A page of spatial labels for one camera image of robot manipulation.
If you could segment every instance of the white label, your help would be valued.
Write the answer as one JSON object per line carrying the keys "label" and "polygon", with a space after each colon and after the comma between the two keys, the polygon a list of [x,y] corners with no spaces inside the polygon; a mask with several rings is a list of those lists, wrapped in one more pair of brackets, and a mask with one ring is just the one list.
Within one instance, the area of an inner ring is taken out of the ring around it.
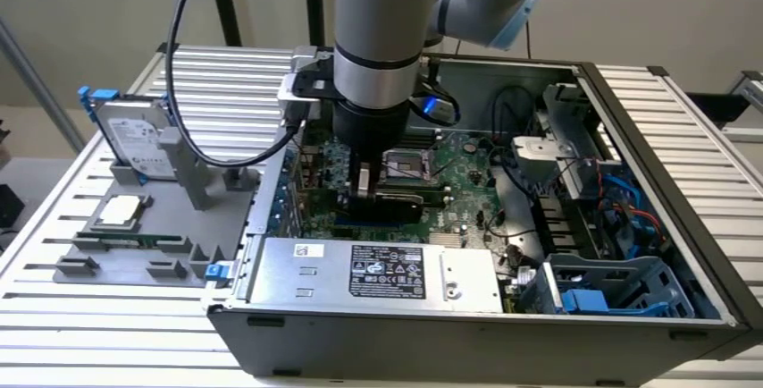
{"label": "white label", "polygon": [[174,178],[174,168],[164,150],[159,148],[159,133],[154,125],[130,118],[110,118],[108,125],[132,168],[150,178]]}
{"label": "white label", "polygon": [[323,244],[322,243],[296,244],[295,257],[323,257]]}

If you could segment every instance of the motherboard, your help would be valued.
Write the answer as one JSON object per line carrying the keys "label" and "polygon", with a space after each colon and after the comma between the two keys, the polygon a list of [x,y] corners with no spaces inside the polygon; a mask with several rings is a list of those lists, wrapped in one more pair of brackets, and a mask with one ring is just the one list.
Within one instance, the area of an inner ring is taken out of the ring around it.
{"label": "motherboard", "polygon": [[350,148],[310,124],[298,147],[295,175],[302,237],[490,248],[499,254],[502,241],[490,235],[486,224],[500,211],[490,167],[491,157],[502,150],[487,133],[412,132],[383,156],[378,192],[419,196],[420,219],[416,223],[358,222],[342,210],[350,189]]}

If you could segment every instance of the blue latch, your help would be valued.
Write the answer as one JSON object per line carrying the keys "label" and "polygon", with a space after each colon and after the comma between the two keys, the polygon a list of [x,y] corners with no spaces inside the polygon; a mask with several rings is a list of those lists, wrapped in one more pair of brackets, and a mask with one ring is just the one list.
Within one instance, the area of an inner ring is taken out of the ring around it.
{"label": "blue latch", "polygon": [[98,89],[91,93],[91,99],[94,100],[115,100],[119,97],[119,90],[115,89]]}
{"label": "blue latch", "polygon": [[204,272],[204,279],[208,281],[226,281],[228,279],[230,267],[224,265],[210,265]]}
{"label": "blue latch", "polygon": [[91,119],[91,122],[96,122],[96,112],[94,111],[94,106],[91,105],[91,97],[90,97],[91,88],[87,86],[82,86],[79,90],[76,90],[76,94],[80,96],[80,105],[83,106],[84,112],[87,113],[87,117]]}
{"label": "blue latch", "polygon": [[582,315],[663,316],[669,312],[665,301],[643,309],[610,308],[601,290],[569,290],[562,293],[562,304],[567,313]]}

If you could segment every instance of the wire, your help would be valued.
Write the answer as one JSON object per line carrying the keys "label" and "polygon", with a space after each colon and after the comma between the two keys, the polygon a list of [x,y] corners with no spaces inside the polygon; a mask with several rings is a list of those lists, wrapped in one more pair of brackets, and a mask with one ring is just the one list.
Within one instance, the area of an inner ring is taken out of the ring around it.
{"label": "wire", "polygon": [[[602,201],[599,203],[599,210],[602,210],[603,208],[605,208],[605,202]],[[618,203],[613,203],[611,208],[617,212],[625,212],[623,208],[621,207],[621,204],[618,204]],[[665,239],[666,237],[663,236],[663,232],[662,232],[662,224],[661,224],[659,220],[657,219],[657,217],[654,215],[651,215],[649,212],[642,211],[641,209],[637,209],[633,205],[629,205],[629,208],[631,209],[631,212],[634,213],[634,215],[642,216],[643,218],[646,218],[649,220],[649,222],[655,226],[657,235],[662,239]]]}
{"label": "wire", "polygon": [[486,224],[486,228],[488,229],[490,234],[492,234],[492,235],[496,236],[498,238],[508,239],[508,238],[516,238],[518,236],[523,236],[523,235],[527,234],[527,233],[535,233],[535,229],[528,229],[528,230],[524,230],[524,231],[522,231],[522,232],[519,232],[519,233],[512,233],[512,234],[500,234],[500,233],[496,233],[496,232],[492,230],[492,223],[496,221],[496,218],[499,217],[499,214],[500,214],[502,212],[503,212],[503,209],[500,209],[500,211],[496,212],[496,213],[490,217],[490,221],[488,221],[488,223]]}
{"label": "wire", "polygon": [[506,175],[510,177],[510,180],[511,180],[511,183],[514,184],[514,187],[516,187],[518,190],[522,191],[522,194],[524,194],[524,196],[527,196],[527,198],[530,200],[535,200],[535,195],[530,192],[530,190],[527,190],[524,188],[524,186],[520,184],[520,181],[514,176],[514,173],[511,173],[511,170],[510,170],[510,167],[507,166],[504,157],[500,158],[500,167],[503,168],[503,172],[506,173]]}
{"label": "wire", "polygon": [[292,143],[294,143],[294,144],[298,146],[298,148],[299,148],[299,161],[303,161],[303,158],[302,158],[302,157],[306,157],[306,158],[304,158],[304,162],[307,163],[307,162],[308,162],[308,155],[306,154],[306,150],[304,150],[304,148],[302,147],[302,145],[299,145],[298,137],[296,137],[296,136],[292,136],[292,137],[291,137],[291,141],[292,141]]}
{"label": "wire", "polygon": [[438,176],[438,175],[443,172],[443,170],[444,170],[446,167],[448,167],[451,164],[455,163],[455,160],[458,160],[458,157],[454,157],[446,164],[443,164],[443,167],[442,167],[440,169],[438,169],[436,171],[434,171],[434,173],[432,173],[432,178],[434,178],[435,176]]}
{"label": "wire", "polygon": [[586,161],[586,160],[587,160],[586,158],[577,158],[570,163],[567,163],[567,166],[564,166],[564,169],[562,169],[562,171],[556,174],[554,179],[546,184],[546,188],[548,188],[551,186],[551,184],[554,184],[559,180],[559,178],[562,178],[562,175],[564,175],[564,172],[567,172],[570,170],[570,168],[573,167],[573,164],[575,164],[577,162],[581,162],[581,161]]}
{"label": "wire", "polygon": [[530,19],[524,22],[524,36],[527,37],[527,58],[534,58],[534,51],[530,43]]}
{"label": "wire", "polygon": [[603,175],[602,179],[605,181],[609,181],[613,184],[618,185],[619,187],[622,187],[627,191],[631,191],[631,194],[634,194],[635,207],[638,207],[638,208],[642,207],[642,193],[639,192],[639,190],[634,186],[631,186],[631,184],[629,184],[626,181],[623,181],[617,176],[609,175],[609,174]]}
{"label": "wire", "polygon": [[[516,89],[516,90],[520,90],[522,92],[524,92],[524,94],[526,94],[527,97],[530,98],[531,102],[534,101],[534,94],[531,93],[531,91],[530,91],[524,86],[520,86],[520,85],[518,85],[518,84],[511,84],[511,85],[506,86],[503,89],[499,90],[499,92],[496,93],[496,96],[495,96],[494,99],[492,99],[492,103],[490,104],[490,124],[491,124],[491,127],[490,127],[491,135],[490,135],[490,136],[491,136],[494,139],[496,139],[496,108],[499,107],[499,101],[500,101],[500,99],[502,99],[503,94],[504,94],[507,91],[515,90],[515,89]],[[516,125],[518,133],[522,133],[523,130],[528,130],[528,129],[530,129],[530,125],[531,125],[532,122],[534,122],[534,115],[531,114],[530,120],[528,120],[528,122],[527,122],[527,126],[526,126],[524,128],[522,128],[519,115],[516,114],[516,112],[514,111],[514,109],[511,108],[511,106],[510,106],[506,102],[503,102],[503,103],[500,104],[500,108],[506,108],[506,109],[510,111],[510,114],[511,114],[514,123],[515,123],[515,125]],[[498,139],[500,139],[500,136],[503,136],[503,120],[502,120],[502,118],[503,118],[503,113],[502,113],[500,121],[499,121],[499,123],[500,123],[500,125],[499,125],[499,126],[500,126],[500,129],[499,129],[500,134],[499,134],[499,136],[498,136]]]}
{"label": "wire", "polygon": [[180,131],[180,136],[183,136],[183,139],[184,139],[186,143],[188,144],[188,146],[191,147],[194,154],[196,155],[196,157],[200,160],[204,161],[204,163],[211,164],[211,165],[218,166],[218,167],[226,167],[226,168],[239,168],[239,167],[251,166],[254,164],[262,163],[271,156],[274,156],[275,153],[278,153],[280,151],[280,149],[287,145],[287,143],[292,139],[292,137],[298,134],[299,124],[295,127],[294,124],[290,124],[287,122],[286,134],[282,137],[282,139],[266,151],[263,151],[255,157],[251,157],[251,158],[247,158],[243,160],[224,161],[224,160],[218,160],[218,159],[210,157],[207,154],[204,154],[204,152],[202,151],[202,149],[196,145],[194,139],[191,138],[191,133],[188,132],[188,129],[187,129],[186,124],[183,122],[183,116],[180,115],[180,108],[178,107],[178,99],[175,98],[174,47],[175,47],[175,41],[178,39],[178,30],[180,28],[180,21],[183,19],[183,11],[186,9],[186,2],[187,1],[188,0],[178,0],[178,3],[175,5],[172,24],[170,26],[170,34],[167,36],[167,54],[164,55],[164,73],[166,73],[166,81],[167,81],[167,103],[170,106],[170,112],[174,116],[176,127],[178,127],[178,130]]}
{"label": "wire", "polygon": [[599,177],[599,198],[603,198],[605,197],[605,184],[603,184],[602,176],[601,176],[599,160],[597,160],[597,176]]}
{"label": "wire", "polygon": [[[0,236],[3,236],[6,234],[19,234],[19,230],[12,230],[12,229],[3,230],[0,232]],[[4,252],[6,252],[6,249],[3,247],[0,247],[0,254],[3,254]]]}

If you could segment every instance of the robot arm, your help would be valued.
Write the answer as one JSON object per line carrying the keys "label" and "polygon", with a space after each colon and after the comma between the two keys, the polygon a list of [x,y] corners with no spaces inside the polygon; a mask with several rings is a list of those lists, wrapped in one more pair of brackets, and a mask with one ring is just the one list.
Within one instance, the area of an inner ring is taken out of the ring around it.
{"label": "robot arm", "polygon": [[535,0],[336,0],[334,133],[354,150],[354,190],[374,197],[382,153],[398,144],[427,40],[508,49]]}

